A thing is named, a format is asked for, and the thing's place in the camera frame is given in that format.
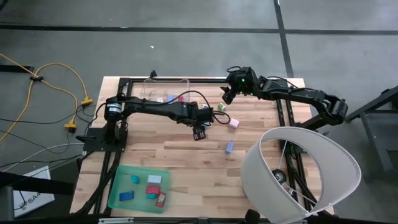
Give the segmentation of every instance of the white cable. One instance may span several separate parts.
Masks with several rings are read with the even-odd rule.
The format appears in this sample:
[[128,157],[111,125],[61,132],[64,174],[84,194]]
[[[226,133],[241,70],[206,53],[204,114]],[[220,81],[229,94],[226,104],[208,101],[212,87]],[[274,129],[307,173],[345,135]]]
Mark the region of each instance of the white cable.
[[21,162],[24,162],[24,161],[26,161],[26,160],[28,160],[28,159],[30,159],[30,158],[32,158],[32,157],[34,157],[34,156],[36,156],[36,155],[38,155],[38,154],[40,154],[40,153],[44,152],[44,151],[46,151],[46,150],[49,150],[49,149],[54,149],[54,148],[57,148],[57,147],[62,147],[62,146],[67,146],[67,145],[69,145],[69,146],[79,146],[79,145],[84,145],[84,143],[70,143],[70,144],[61,144],[61,145],[58,145],[58,146],[51,146],[51,147],[48,147],[48,148],[42,149],[41,151],[39,151],[39,152],[36,152],[35,154],[33,154],[33,155],[31,155],[31,156],[29,156],[29,157],[27,157],[27,158],[25,158],[25,159],[23,159],[23,160],[19,161],[18,163],[14,164],[14,165],[12,165],[12,166],[10,166],[10,167],[8,167],[7,169],[3,170],[2,172],[8,171],[9,169],[13,168],[14,166],[16,166],[16,165],[20,164]]
[[300,192],[294,190],[293,188],[289,187],[286,183],[284,183],[284,185],[289,188],[290,190],[293,190],[294,192],[296,192],[297,194],[299,194],[301,197],[309,200],[310,202],[312,202],[314,205],[316,205],[317,203],[315,203],[313,200],[309,199],[308,197],[304,196],[303,194],[301,194]]
[[284,158],[285,149],[286,149],[286,144],[287,144],[287,141],[285,141],[285,146],[284,146],[284,149],[282,150],[282,155],[280,156],[279,168],[278,168],[278,169],[280,169],[280,167],[281,167],[281,165],[282,165],[282,159]]

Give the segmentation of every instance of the concrete floor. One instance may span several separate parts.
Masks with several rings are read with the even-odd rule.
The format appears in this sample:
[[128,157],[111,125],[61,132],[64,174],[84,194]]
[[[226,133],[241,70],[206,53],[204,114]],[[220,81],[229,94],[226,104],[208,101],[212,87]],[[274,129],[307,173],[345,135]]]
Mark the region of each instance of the concrete floor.
[[[397,30],[394,0],[280,0],[286,29]],[[17,1],[0,12],[0,23],[65,26],[196,27],[278,29],[273,0],[134,0],[134,1]],[[398,39],[395,35],[287,35],[294,77],[307,87],[345,98],[349,112],[398,84]],[[286,77],[279,34],[186,32],[72,32],[0,30],[0,52],[24,65],[39,67],[62,62],[73,67],[96,101],[105,75],[227,76],[233,65],[250,65],[258,75]],[[42,72],[46,80],[83,99],[80,83],[61,67]],[[0,117],[15,119],[23,109],[27,75],[0,75]],[[34,85],[23,120],[56,121],[73,113],[73,100],[47,86]],[[10,123],[0,122],[6,130]],[[44,146],[67,142],[64,123],[18,124],[14,134]],[[84,130],[78,121],[78,134]],[[325,127],[329,138],[345,147],[364,175],[380,168],[359,120]],[[40,147],[8,136],[0,143],[0,165],[19,161]],[[35,160],[70,157],[43,152]],[[10,172],[23,174],[42,164],[21,164]],[[346,218],[396,222],[398,185],[364,182],[335,206]]]

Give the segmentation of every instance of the white lampshade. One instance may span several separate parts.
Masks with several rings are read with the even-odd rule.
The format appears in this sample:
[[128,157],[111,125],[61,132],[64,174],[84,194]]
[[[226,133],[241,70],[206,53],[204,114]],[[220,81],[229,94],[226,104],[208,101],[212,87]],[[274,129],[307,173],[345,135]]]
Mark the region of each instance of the white lampshade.
[[[322,189],[311,211],[306,211],[283,189],[264,160],[261,143],[273,139],[290,141],[314,159]],[[280,127],[264,133],[250,148],[242,163],[241,180],[246,197],[259,213],[272,223],[291,223],[333,206],[351,194],[361,181],[361,170],[343,147],[327,137],[308,129]]]

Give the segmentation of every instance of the red block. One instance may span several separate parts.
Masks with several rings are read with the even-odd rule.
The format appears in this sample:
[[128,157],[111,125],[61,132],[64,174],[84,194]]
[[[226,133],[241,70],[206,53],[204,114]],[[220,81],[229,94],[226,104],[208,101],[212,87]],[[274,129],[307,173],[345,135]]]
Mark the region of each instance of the red block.
[[159,186],[147,186],[146,193],[147,194],[159,194],[160,187]]
[[161,192],[159,197],[157,198],[157,201],[155,203],[155,206],[158,206],[160,208],[163,208],[164,203],[166,202],[166,194]]

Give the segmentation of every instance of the yellow cable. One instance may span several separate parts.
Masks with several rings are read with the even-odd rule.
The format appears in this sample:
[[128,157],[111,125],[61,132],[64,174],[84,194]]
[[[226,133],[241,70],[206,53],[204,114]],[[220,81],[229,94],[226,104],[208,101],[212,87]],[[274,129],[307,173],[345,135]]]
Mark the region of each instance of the yellow cable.
[[[0,56],[4,57],[5,59],[9,60],[9,61],[12,62],[12,63],[18,65],[19,67],[21,67],[21,68],[24,69],[25,71],[29,72],[29,73],[30,73],[31,75],[33,75],[34,77],[38,77],[38,74],[39,74],[39,72],[41,71],[41,69],[43,69],[43,68],[45,68],[45,67],[48,67],[48,66],[50,66],[50,65],[61,65],[61,66],[64,66],[64,67],[68,68],[69,70],[71,70],[71,71],[79,78],[79,80],[80,80],[80,82],[81,82],[81,84],[82,84],[82,86],[83,86],[83,90],[84,90],[84,92],[85,92],[85,100],[84,100],[83,102],[87,102],[87,101],[88,101],[89,104],[90,104],[90,102],[92,102],[92,100],[91,100],[91,99],[88,97],[88,95],[87,95],[86,86],[85,86],[85,84],[83,83],[83,80],[81,79],[81,77],[79,76],[79,74],[77,74],[77,72],[75,72],[75,71],[74,71],[72,68],[70,68],[68,65],[64,65],[64,64],[62,64],[62,63],[50,63],[50,64],[46,64],[46,65],[41,66],[35,73],[33,73],[33,72],[31,72],[30,70],[28,70],[28,69],[26,69],[25,67],[23,67],[22,65],[20,65],[19,63],[13,61],[13,59],[11,59],[11,58],[5,56],[4,54],[0,54]],[[33,82],[34,82],[34,81],[31,81],[31,82],[30,82],[29,91],[28,91],[28,99],[27,99],[27,101],[26,101],[25,107],[24,107],[24,109],[22,110],[22,112],[20,113],[20,115],[18,116],[18,118],[16,119],[16,122],[14,122],[14,123],[11,125],[11,127],[8,129],[8,131],[7,131],[8,133],[9,133],[10,131],[12,131],[12,129],[14,128],[14,126],[15,126],[15,125],[17,124],[17,122],[20,120],[20,118],[22,117],[22,115],[25,113],[25,110],[26,110],[27,106],[29,105],[30,94],[31,94],[31,91],[32,91]],[[48,82],[46,82],[46,81],[44,81],[44,80],[42,80],[42,82],[44,82],[46,85],[48,85],[49,87],[51,87],[51,88],[53,88],[53,89],[55,89],[55,90],[60,90],[60,91],[63,91],[63,92],[65,92],[65,93],[68,93],[69,95],[71,95],[71,96],[75,99],[75,109],[77,110],[77,108],[78,108],[78,101],[77,101],[77,97],[76,97],[73,93],[71,93],[71,92],[68,91],[68,90],[64,90],[63,88],[55,87],[55,86],[49,84]],[[65,127],[74,127],[74,128],[76,128],[75,119],[76,119],[76,115],[74,114],[73,117],[72,117],[72,119],[69,121],[68,124],[65,125]],[[3,136],[1,137],[0,142],[8,135],[8,133],[6,133],[5,135],[3,135]]]
[[[27,106],[29,105],[29,101],[30,101],[30,93],[32,92],[32,87],[33,87],[33,81],[30,81],[30,85],[29,85],[29,91],[27,92],[27,99],[26,99],[26,104],[24,109],[22,110],[22,112],[19,114],[18,118],[16,119],[16,121],[19,121],[19,119],[22,117],[22,115],[25,113],[25,110],[27,108]],[[12,131],[12,129],[14,128],[14,126],[17,124],[17,122],[14,122],[11,127],[8,129],[8,133],[10,133]],[[8,133],[4,134],[1,139],[0,142],[8,135]]]
[[69,69],[71,72],[73,72],[73,73],[79,78],[80,83],[81,83],[81,85],[83,86],[83,90],[84,90],[84,92],[85,92],[85,97],[88,97],[85,83],[84,83],[83,80],[81,79],[80,75],[79,75],[76,71],[74,71],[71,67],[69,67],[68,65],[65,65],[65,64],[62,64],[62,63],[58,63],[58,62],[49,63],[49,64],[43,65],[43,66],[41,66],[39,69],[37,69],[36,74],[38,74],[39,71],[40,71],[41,69],[43,69],[43,68],[45,68],[45,67],[48,67],[48,66],[51,66],[51,65],[60,65],[60,66],[64,66],[65,68],[67,68],[67,69]]

